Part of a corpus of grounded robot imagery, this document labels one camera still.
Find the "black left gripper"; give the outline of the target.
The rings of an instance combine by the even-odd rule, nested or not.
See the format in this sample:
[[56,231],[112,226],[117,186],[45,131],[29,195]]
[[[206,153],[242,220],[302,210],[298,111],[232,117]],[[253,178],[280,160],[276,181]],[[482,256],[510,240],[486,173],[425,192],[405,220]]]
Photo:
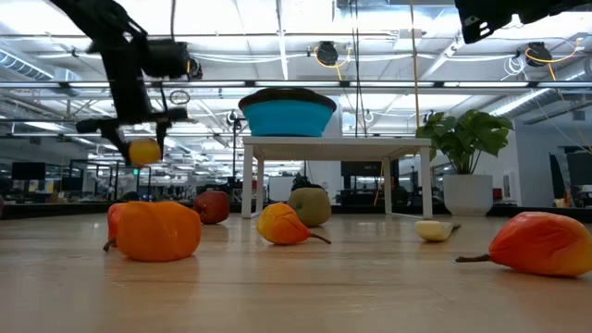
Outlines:
[[103,59],[117,116],[81,120],[76,124],[77,132],[100,130],[102,137],[108,139],[117,148],[125,163],[131,165],[130,144],[124,140],[119,127],[160,122],[156,124],[155,130],[160,158],[163,158],[165,138],[169,128],[167,121],[186,120],[188,118],[187,110],[183,107],[175,107],[163,112],[155,113],[153,111],[143,80],[141,60],[134,47],[102,47],[98,49],[95,45],[93,51],[98,51]]

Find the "round yellow orange fruit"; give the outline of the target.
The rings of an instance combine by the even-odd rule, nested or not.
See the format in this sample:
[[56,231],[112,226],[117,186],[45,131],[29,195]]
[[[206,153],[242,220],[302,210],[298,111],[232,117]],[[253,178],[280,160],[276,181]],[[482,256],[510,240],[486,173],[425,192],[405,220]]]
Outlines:
[[157,163],[161,158],[161,148],[155,139],[140,138],[129,144],[129,160],[134,166]]

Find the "red orange pear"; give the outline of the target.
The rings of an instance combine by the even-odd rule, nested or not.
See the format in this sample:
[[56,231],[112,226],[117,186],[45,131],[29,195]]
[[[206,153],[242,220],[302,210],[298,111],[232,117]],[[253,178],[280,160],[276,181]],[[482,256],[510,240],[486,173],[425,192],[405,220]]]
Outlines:
[[455,261],[492,262],[528,274],[579,277],[592,272],[592,233],[568,216],[523,212],[499,230],[487,253]]
[[107,211],[107,241],[103,246],[103,250],[105,252],[108,252],[111,247],[117,247],[117,232],[119,222],[122,211],[126,205],[126,203],[114,203]]

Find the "dark red pomegranate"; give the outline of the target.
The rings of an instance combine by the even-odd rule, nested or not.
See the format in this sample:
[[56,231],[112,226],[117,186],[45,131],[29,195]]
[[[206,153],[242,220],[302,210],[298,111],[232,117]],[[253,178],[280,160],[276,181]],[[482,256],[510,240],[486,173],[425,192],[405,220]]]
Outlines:
[[230,200],[223,191],[205,191],[193,200],[193,209],[205,225],[225,221],[230,214]]

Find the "blue collapsible bowl grey rim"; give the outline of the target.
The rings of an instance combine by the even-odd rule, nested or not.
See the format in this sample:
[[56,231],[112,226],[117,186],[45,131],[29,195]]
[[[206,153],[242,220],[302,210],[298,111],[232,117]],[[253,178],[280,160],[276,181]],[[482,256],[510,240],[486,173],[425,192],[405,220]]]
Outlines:
[[240,99],[252,136],[321,137],[337,109],[330,98],[305,88],[265,88]]

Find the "yellow orange pear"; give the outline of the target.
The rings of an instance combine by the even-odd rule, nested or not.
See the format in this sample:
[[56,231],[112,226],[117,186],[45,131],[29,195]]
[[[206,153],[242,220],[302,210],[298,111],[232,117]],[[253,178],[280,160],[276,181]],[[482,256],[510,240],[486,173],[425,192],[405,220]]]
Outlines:
[[286,203],[273,203],[266,207],[259,215],[256,229],[266,241],[276,245],[293,245],[308,239],[331,244],[330,240],[311,232]]

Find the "green apple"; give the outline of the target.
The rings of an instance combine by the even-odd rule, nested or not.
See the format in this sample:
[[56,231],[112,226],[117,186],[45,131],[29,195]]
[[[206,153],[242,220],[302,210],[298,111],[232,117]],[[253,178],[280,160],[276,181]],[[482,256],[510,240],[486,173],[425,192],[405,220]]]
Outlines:
[[287,201],[308,228],[326,223],[331,217],[331,202],[322,188],[299,188],[293,191]]

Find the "knife with pale yellow handle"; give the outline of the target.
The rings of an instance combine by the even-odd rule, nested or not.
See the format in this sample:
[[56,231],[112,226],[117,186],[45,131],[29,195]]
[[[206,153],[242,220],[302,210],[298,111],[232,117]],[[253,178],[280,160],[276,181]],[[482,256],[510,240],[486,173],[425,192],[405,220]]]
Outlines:
[[424,241],[431,242],[446,241],[452,232],[460,226],[460,224],[440,222],[437,220],[420,220],[414,224],[417,235]]

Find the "black computer monitor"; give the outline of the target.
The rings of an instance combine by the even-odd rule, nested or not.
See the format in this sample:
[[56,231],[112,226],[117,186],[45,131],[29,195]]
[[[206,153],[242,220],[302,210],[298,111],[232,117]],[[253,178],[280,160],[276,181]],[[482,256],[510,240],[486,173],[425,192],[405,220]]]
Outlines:
[[46,163],[13,162],[11,178],[13,180],[45,180]]

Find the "green potted plant white pot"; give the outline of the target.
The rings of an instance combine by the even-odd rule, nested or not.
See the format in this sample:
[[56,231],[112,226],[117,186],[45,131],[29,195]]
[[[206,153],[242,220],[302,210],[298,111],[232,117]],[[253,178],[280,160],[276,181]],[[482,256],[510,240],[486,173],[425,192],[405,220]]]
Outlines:
[[512,122],[476,109],[454,117],[444,112],[429,115],[415,133],[428,139],[430,158],[446,156],[453,172],[443,177],[443,201],[455,216],[484,216],[493,206],[493,177],[477,175],[482,154],[497,157],[509,141]]

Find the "white perforated metal shelf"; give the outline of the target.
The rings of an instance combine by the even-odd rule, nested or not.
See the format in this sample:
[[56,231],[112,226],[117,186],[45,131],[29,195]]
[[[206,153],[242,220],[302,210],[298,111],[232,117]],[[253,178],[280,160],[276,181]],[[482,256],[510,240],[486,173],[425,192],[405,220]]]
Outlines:
[[380,161],[384,164],[385,213],[393,213],[390,162],[407,154],[420,154],[422,217],[433,217],[429,139],[244,137],[240,215],[251,219],[263,211],[265,161]]

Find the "black aluminium table frame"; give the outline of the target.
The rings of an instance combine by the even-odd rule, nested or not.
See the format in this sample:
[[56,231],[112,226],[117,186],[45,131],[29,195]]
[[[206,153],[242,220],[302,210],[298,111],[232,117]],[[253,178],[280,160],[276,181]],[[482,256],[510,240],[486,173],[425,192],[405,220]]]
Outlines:
[[[34,218],[44,216],[74,216],[106,213],[112,205],[106,203],[27,203],[5,204],[0,219]],[[574,218],[584,224],[592,224],[592,209],[585,208],[544,208],[494,205],[487,216],[514,217],[522,212],[547,212]],[[334,205],[332,213],[338,215],[377,215],[384,214],[383,206]]]

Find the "black wall screen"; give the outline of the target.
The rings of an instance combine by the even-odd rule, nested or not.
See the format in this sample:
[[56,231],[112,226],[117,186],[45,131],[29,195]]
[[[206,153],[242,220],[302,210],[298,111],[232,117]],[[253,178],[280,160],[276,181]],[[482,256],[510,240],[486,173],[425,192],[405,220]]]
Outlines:
[[378,161],[342,161],[340,166],[342,177],[379,177],[382,169]]

